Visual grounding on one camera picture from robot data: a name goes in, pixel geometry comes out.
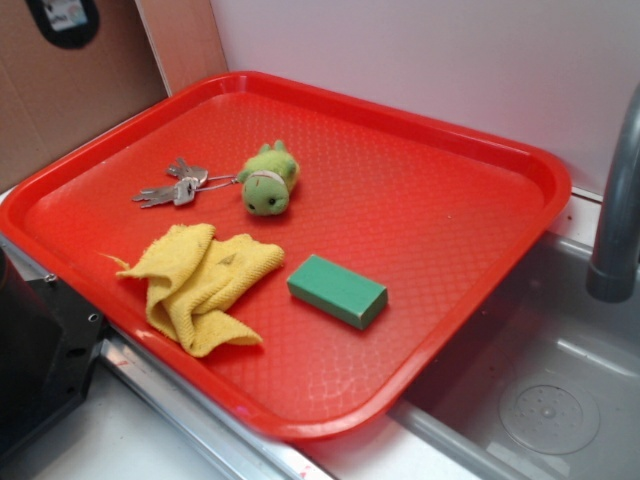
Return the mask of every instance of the dish cloth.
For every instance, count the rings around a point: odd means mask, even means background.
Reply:
[[[174,225],[130,268],[116,260],[121,278],[147,278],[148,322],[204,357],[223,343],[255,345],[262,338],[225,311],[258,280],[281,267],[284,251],[242,234],[213,238],[213,225]]]

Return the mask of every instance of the red tray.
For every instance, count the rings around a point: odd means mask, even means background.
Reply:
[[[140,209],[177,157],[237,173],[283,139],[301,165],[289,209],[245,212],[240,188]],[[348,430],[384,412],[565,205],[570,179],[541,150],[259,74],[202,81],[19,185],[0,230],[120,330],[257,430],[284,439]],[[230,310],[264,339],[204,359],[145,321],[146,282],[118,280],[173,224],[211,223],[286,252]],[[387,286],[365,331],[292,298],[315,253]]]

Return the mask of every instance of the sink drain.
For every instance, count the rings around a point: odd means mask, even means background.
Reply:
[[[562,455],[585,447],[598,433],[598,406],[586,391],[555,375],[512,383],[500,399],[500,419],[518,443]]]

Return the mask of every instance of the silver key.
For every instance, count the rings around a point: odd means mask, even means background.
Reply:
[[[180,206],[192,202],[195,195],[198,181],[195,178],[183,178],[171,187],[145,188],[139,195],[132,198],[134,202],[146,201],[140,208],[155,207],[164,203],[173,202]]]
[[[169,165],[169,168],[167,168],[167,173],[169,175],[178,177],[179,180],[184,178],[194,178],[197,181],[196,188],[207,183],[209,177],[209,172],[207,170],[196,165],[187,165],[187,162],[185,162],[182,157],[178,157],[176,162],[178,162],[178,165]]]

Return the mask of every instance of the stainless steel sink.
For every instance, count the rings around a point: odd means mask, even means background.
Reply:
[[[589,254],[546,234],[391,415],[482,478],[640,478],[640,294],[592,299]]]

